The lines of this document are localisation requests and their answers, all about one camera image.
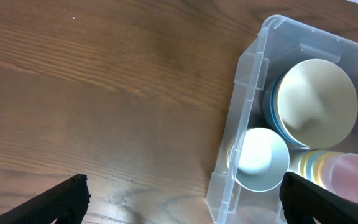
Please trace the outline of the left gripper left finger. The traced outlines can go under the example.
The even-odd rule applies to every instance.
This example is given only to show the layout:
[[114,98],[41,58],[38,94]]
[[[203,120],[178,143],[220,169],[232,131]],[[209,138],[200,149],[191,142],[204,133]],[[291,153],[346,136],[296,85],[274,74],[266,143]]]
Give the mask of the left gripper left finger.
[[0,224],[76,224],[83,221],[91,194],[87,176],[77,174],[0,215]]

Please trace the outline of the light blue cup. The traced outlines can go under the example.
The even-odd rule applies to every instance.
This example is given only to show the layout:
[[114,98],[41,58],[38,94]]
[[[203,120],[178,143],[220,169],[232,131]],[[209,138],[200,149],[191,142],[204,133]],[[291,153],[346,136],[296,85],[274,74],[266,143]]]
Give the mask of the light blue cup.
[[325,154],[326,151],[324,150],[315,150],[308,153],[308,158],[306,160],[306,178],[311,182],[314,181],[314,169],[316,168],[317,160]]

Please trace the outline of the yellow small bowl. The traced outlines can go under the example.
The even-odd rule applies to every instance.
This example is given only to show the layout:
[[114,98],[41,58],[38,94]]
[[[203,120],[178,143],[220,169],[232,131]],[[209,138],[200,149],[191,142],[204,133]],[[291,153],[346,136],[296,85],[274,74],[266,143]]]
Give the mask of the yellow small bowl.
[[227,148],[226,148],[226,165],[227,168],[229,168],[230,166],[230,162],[231,162],[231,157],[232,157],[232,150],[234,147],[234,143],[235,143],[236,137],[232,137],[231,140],[228,142],[227,144]]

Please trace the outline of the light blue small bowl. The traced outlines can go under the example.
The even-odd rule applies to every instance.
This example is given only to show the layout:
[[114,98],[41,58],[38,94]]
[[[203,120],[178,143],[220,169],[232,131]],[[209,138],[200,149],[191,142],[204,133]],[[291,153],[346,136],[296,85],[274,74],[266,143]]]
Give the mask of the light blue small bowl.
[[240,137],[241,155],[235,181],[251,192],[267,192],[281,184],[290,156],[283,138],[268,128],[250,128]]

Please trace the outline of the dark blue bowl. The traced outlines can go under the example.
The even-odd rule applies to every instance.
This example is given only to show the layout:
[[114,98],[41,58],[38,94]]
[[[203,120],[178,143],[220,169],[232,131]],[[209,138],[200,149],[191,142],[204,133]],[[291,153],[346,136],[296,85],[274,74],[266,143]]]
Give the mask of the dark blue bowl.
[[277,79],[271,81],[268,87],[264,90],[264,95],[262,98],[262,113],[263,116],[268,123],[268,125],[276,131],[282,138],[287,140],[288,142],[306,147],[306,145],[302,144],[298,140],[296,140],[284,127],[282,122],[278,117],[277,110],[277,90],[280,82],[287,72],[283,72]]

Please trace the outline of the pink cup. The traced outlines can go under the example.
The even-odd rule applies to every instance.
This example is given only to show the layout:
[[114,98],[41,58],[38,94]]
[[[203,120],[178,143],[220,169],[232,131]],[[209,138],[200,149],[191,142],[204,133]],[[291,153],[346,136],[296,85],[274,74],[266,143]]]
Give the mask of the pink cup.
[[358,204],[358,154],[334,154],[323,166],[321,181],[328,191]]

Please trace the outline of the white cup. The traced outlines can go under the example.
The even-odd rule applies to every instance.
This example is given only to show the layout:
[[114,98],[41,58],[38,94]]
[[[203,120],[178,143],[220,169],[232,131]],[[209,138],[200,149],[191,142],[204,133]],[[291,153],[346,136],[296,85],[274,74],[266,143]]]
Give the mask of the white cup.
[[289,150],[290,164],[288,170],[296,174],[300,174],[300,163],[305,153],[304,149]]

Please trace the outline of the beige bowl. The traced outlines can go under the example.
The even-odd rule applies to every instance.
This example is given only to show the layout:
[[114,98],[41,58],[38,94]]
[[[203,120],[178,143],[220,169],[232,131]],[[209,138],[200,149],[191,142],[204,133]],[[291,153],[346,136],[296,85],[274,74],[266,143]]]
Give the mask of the beige bowl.
[[329,148],[351,132],[358,113],[356,88],[338,65],[309,59],[293,66],[277,82],[275,116],[292,141]]

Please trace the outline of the yellow cup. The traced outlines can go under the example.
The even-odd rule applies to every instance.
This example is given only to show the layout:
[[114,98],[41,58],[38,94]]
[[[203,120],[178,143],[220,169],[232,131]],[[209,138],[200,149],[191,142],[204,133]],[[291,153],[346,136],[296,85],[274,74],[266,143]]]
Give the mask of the yellow cup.
[[299,172],[300,172],[300,175],[304,178],[307,178],[307,171],[309,170],[309,168],[307,168],[307,163],[313,154],[314,154],[314,151],[307,151],[301,157],[301,160],[299,163]]
[[316,168],[314,169],[314,183],[319,185],[322,188],[325,188],[323,183],[323,173],[324,169],[327,166],[328,160],[333,159],[340,155],[339,152],[333,152],[333,151],[326,151],[325,154],[323,154],[316,163]]

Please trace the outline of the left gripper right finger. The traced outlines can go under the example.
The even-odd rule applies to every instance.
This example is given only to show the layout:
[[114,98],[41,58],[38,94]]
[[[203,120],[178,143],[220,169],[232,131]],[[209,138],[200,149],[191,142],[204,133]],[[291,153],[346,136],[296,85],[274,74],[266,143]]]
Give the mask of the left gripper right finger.
[[294,172],[286,172],[280,200],[288,224],[358,224],[358,203],[341,198]]

